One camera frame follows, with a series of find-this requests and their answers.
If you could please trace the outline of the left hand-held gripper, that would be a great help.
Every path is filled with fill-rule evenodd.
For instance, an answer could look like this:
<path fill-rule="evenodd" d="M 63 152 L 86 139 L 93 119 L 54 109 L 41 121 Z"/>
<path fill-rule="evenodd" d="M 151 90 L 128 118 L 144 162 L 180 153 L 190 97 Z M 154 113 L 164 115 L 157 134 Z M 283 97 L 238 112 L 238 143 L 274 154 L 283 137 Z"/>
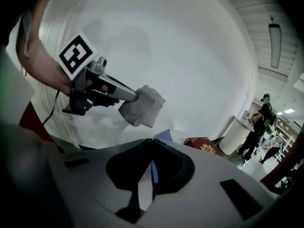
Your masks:
<path fill-rule="evenodd" d="M 137 99 L 134 90 L 104 73 L 107 60 L 98 56 L 95 47 L 82 31 L 77 32 L 61 48 L 58 61 L 70 79 L 69 104 L 62 110 L 65 113 L 83 116 L 93 106 L 108 107 L 108 97 L 128 102 Z M 102 85 L 108 86 L 107 92 L 86 85 L 88 81 L 96 83 L 98 77 Z"/>

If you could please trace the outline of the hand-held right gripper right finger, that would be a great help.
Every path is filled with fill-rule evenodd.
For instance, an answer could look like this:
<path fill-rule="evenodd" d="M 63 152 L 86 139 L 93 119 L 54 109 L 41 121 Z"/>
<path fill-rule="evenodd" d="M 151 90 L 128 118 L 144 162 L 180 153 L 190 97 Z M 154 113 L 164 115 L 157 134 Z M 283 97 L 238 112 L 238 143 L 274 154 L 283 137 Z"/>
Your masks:
<path fill-rule="evenodd" d="M 178 192 L 157 195 L 140 218 L 142 228 L 231 228 L 239 227 L 242 216 L 221 182 L 235 180 L 265 209 L 275 199 L 265 186 L 228 160 L 174 142 L 164 144 L 188 155 L 195 166 L 191 180 Z"/>

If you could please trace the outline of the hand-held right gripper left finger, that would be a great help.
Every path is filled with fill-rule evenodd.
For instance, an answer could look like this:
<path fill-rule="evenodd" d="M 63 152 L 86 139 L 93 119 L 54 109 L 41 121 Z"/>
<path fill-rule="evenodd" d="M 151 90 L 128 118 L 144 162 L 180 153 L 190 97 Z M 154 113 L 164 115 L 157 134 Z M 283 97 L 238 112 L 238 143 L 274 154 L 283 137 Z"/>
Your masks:
<path fill-rule="evenodd" d="M 72 222 L 153 222 L 139 206 L 139 182 L 152 160 L 151 139 L 109 148 L 51 153 L 49 162 Z"/>

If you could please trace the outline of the grey cloth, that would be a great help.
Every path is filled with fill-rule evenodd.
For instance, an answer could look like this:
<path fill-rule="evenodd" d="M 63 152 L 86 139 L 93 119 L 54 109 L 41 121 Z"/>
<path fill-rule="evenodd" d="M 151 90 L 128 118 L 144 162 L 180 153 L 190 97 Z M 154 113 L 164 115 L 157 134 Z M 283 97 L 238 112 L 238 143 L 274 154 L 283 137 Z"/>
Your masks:
<path fill-rule="evenodd" d="M 124 102 L 118 112 L 133 127 L 144 125 L 153 128 L 166 100 L 155 89 L 147 85 L 135 92 L 137 99 L 133 102 Z"/>

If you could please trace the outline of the blue booklet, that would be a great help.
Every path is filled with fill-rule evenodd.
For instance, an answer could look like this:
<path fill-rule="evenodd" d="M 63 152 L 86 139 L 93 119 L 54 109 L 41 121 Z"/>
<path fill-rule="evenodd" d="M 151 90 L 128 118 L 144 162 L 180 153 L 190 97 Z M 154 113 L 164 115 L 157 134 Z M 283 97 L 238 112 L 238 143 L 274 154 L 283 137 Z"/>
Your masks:
<path fill-rule="evenodd" d="M 139 207 L 145 212 L 153 201 L 153 187 L 158 183 L 158 172 L 153 161 L 150 162 L 144 175 L 138 183 L 138 200 Z"/>

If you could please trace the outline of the person's left forearm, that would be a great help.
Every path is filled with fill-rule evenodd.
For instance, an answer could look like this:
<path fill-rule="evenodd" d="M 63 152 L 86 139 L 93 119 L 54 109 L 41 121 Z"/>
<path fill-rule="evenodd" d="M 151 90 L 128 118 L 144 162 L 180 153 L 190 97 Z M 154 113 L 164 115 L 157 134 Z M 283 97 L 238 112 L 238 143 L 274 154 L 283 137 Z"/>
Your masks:
<path fill-rule="evenodd" d="M 59 89 L 62 75 L 58 63 L 48 54 L 39 38 L 39 29 L 49 0 L 37 0 L 24 12 L 19 26 L 16 53 L 25 71 L 39 82 Z"/>

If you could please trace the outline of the person's left hand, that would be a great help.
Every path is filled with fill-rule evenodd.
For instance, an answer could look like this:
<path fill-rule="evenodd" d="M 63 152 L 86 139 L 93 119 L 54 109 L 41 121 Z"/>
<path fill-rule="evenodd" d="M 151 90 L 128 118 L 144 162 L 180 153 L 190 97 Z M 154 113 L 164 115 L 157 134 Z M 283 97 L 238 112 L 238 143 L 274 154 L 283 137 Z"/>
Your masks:
<path fill-rule="evenodd" d="M 55 73 L 56 80 L 53 83 L 53 88 L 56 90 L 59 90 L 66 96 L 71 95 L 71 88 L 70 88 L 70 79 L 67 77 L 67 75 L 64 73 L 64 71 L 60 68 L 60 66 L 57 67 L 57 72 Z M 93 84 L 93 81 L 88 79 L 85 81 L 85 88 L 89 89 L 91 88 Z M 108 91 L 108 86 L 107 85 L 102 85 L 102 91 L 107 92 Z M 111 104 L 111 106 L 114 106 L 115 104 L 120 103 L 119 100 L 115 100 L 114 103 Z"/>

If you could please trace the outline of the red box with gold emblem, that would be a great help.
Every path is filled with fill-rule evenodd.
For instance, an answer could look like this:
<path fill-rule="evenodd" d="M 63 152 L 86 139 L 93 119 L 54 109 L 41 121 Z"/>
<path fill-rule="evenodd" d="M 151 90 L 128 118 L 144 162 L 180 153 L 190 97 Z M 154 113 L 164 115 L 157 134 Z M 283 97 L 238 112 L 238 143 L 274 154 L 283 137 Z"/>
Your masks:
<path fill-rule="evenodd" d="M 188 138 L 184 145 L 224 157 L 224 153 L 219 147 L 207 137 Z"/>

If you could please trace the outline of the white cylindrical table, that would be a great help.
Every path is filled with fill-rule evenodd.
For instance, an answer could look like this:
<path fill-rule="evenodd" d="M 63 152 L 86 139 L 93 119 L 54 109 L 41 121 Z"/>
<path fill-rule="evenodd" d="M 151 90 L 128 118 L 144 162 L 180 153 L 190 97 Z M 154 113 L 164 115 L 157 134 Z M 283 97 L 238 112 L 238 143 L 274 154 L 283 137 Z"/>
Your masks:
<path fill-rule="evenodd" d="M 226 155 L 231 155 L 242 145 L 250 132 L 254 132 L 253 126 L 234 116 L 226 135 L 218 143 L 219 149 Z"/>

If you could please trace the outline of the white display shelving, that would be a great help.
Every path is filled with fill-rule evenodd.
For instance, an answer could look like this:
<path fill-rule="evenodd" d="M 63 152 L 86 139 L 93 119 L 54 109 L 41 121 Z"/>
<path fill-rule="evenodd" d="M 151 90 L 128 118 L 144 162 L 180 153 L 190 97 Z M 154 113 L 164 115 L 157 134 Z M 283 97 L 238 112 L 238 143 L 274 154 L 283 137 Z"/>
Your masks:
<path fill-rule="evenodd" d="M 275 135 L 283 141 L 283 150 L 289 152 L 299 135 L 299 131 L 282 115 L 278 116 L 274 130 Z"/>

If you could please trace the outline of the black-framed ceiling light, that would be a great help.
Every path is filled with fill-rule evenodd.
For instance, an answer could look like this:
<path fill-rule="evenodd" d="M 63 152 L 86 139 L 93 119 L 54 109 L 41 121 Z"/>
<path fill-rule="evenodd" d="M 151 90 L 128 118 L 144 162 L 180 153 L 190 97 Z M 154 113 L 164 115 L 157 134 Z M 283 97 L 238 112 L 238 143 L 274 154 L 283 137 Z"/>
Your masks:
<path fill-rule="evenodd" d="M 282 48 L 282 31 L 279 24 L 269 24 L 271 42 L 271 67 L 278 69 Z"/>

